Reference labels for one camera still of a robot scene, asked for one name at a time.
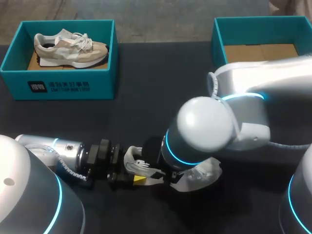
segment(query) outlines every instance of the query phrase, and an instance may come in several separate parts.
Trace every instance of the yellow block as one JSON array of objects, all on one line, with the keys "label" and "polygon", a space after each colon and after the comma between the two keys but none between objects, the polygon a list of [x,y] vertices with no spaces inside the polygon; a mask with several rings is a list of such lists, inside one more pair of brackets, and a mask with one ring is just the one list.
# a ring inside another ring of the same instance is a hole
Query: yellow block
[{"label": "yellow block", "polygon": [[145,183],[145,181],[146,177],[135,175],[135,177],[133,178],[133,185],[142,185]]}]

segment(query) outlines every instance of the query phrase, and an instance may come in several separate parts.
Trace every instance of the cardboard box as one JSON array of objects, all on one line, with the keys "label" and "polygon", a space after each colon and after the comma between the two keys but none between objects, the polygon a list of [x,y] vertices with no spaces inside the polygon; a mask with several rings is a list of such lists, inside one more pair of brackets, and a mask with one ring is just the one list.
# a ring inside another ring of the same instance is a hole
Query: cardboard box
[{"label": "cardboard box", "polygon": [[[63,28],[70,32],[87,33],[93,41],[109,45],[106,65],[93,69],[37,66],[35,34],[51,36]],[[117,50],[113,20],[23,21],[4,57],[0,74],[15,100],[113,99]]]},{"label": "cardboard box", "polygon": [[312,52],[312,27],[306,17],[215,18],[212,55],[216,68],[229,62],[264,61]]}]

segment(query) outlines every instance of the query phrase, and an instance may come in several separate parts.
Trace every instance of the concrete floor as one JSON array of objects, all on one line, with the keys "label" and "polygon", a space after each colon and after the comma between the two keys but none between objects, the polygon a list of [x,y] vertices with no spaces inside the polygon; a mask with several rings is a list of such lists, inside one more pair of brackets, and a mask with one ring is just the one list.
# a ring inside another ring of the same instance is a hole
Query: concrete floor
[{"label": "concrete floor", "polygon": [[268,0],[0,0],[0,44],[22,20],[115,19],[119,42],[206,41],[214,17],[267,14]]}]

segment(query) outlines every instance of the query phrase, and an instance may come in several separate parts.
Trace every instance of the shoe lace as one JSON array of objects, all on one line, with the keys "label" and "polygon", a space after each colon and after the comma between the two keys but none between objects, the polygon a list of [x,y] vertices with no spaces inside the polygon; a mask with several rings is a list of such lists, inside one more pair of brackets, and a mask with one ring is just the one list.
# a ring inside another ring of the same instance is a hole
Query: shoe lace
[{"label": "shoe lace", "polygon": [[74,35],[77,35],[80,37],[75,39],[74,43],[71,46],[77,45],[79,47],[78,51],[80,50],[86,51],[86,50],[92,49],[93,42],[90,38],[88,38],[88,35],[86,33],[85,34],[74,33]]}]

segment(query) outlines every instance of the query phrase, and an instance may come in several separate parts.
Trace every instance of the glowing blue light ring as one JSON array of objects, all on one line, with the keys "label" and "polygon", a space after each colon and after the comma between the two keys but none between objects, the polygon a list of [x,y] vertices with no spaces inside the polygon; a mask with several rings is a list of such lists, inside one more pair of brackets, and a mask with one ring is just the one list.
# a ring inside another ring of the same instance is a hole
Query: glowing blue light ring
[{"label": "glowing blue light ring", "polygon": [[226,101],[232,98],[239,98],[239,97],[259,97],[264,100],[264,97],[261,94],[257,94],[257,93],[231,94],[231,95],[223,97],[222,99]]},{"label": "glowing blue light ring", "polygon": [[182,161],[181,159],[179,159],[178,157],[176,157],[176,156],[174,155],[174,153],[172,153],[172,151],[171,151],[171,149],[170,149],[170,147],[169,147],[169,144],[168,144],[168,132],[169,132],[169,130],[167,130],[167,133],[166,133],[166,145],[167,145],[167,148],[168,148],[169,152],[171,153],[171,155],[172,155],[176,160],[178,160],[178,161],[181,162],[181,163],[184,163],[184,164],[186,164],[186,165],[191,165],[191,166],[198,165],[198,164],[201,163],[201,162],[196,162],[196,163],[184,162],[184,161]]},{"label": "glowing blue light ring", "polygon": [[58,187],[59,187],[59,198],[58,198],[58,207],[57,207],[57,211],[55,212],[55,215],[50,223],[50,225],[48,226],[47,230],[45,230],[45,232],[43,234],[48,234],[49,231],[52,229],[56,219],[58,218],[58,215],[59,215],[59,211],[60,211],[60,207],[61,207],[61,204],[62,204],[62,197],[63,197],[63,194],[62,194],[62,186],[60,184],[60,181],[59,181],[59,178],[57,175],[55,175],[57,180],[58,180]]},{"label": "glowing blue light ring", "polygon": [[303,229],[306,230],[306,232],[307,232],[308,234],[312,234],[312,233],[303,225],[303,223],[300,221],[300,219],[298,218],[296,212],[295,212],[294,209],[293,209],[293,205],[292,205],[292,201],[291,201],[291,195],[290,195],[292,180],[293,180],[293,176],[292,176],[291,181],[289,182],[289,186],[288,186],[288,201],[289,201],[289,204],[290,204],[292,213],[293,213],[293,215],[295,216],[295,218],[297,219],[298,223],[303,227]]},{"label": "glowing blue light ring", "polygon": [[58,138],[55,138],[54,141],[52,142],[51,148],[54,149],[55,143],[57,142]]}]

